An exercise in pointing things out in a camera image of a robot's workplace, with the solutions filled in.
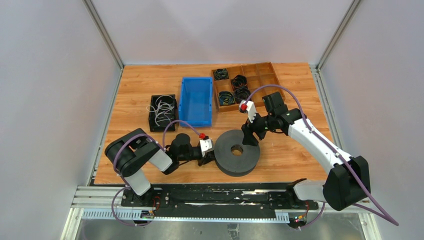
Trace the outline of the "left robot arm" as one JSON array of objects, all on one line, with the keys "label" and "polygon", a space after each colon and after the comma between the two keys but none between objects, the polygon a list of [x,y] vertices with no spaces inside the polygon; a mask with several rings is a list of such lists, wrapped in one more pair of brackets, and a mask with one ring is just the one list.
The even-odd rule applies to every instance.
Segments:
[{"label": "left robot arm", "polygon": [[161,146],[141,128],[110,143],[104,154],[126,185],[122,201],[155,210],[167,205],[168,201],[153,189],[142,169],[145,164],[150,163],[164,175],[169,175],[192,161],[202,166],[215,160],[213,140],[203,133],[199,134],[196,146],[185,133],[179,133],[171,144]]}]

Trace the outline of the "dark grey cable spool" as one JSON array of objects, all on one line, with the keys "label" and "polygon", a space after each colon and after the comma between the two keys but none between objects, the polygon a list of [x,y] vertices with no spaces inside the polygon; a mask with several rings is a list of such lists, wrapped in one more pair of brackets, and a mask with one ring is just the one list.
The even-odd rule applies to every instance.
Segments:
[{"label": "dark grey cable spool", "polygon": [[245,176],[254,170],[260,159],[260,147],[243,144],[243,138],[243,132],[234,129],[224,132],[215,142],[215,162],[226,175]]}]

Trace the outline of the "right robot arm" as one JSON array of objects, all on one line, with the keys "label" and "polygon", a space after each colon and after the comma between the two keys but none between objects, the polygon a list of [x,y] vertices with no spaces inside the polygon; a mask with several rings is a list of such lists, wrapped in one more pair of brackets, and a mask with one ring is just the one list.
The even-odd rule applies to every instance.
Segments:
[{"label": "right robot arm", "polygon": [[258,146],[266,133],[291,137],[301,144],[327,173],[325,181],[305,178],[289,184],[286,203],[294,209],[307,200],[325,202],[341,211],[362,201],[371,190],[369,165],[362,157],[352,157],[320,133],[299,108],[289,109],[279,92],[262,98],[267,114],[261,116],[254,102],[243,100],[239,110],[247,114],[242,125],[243,144]]}]

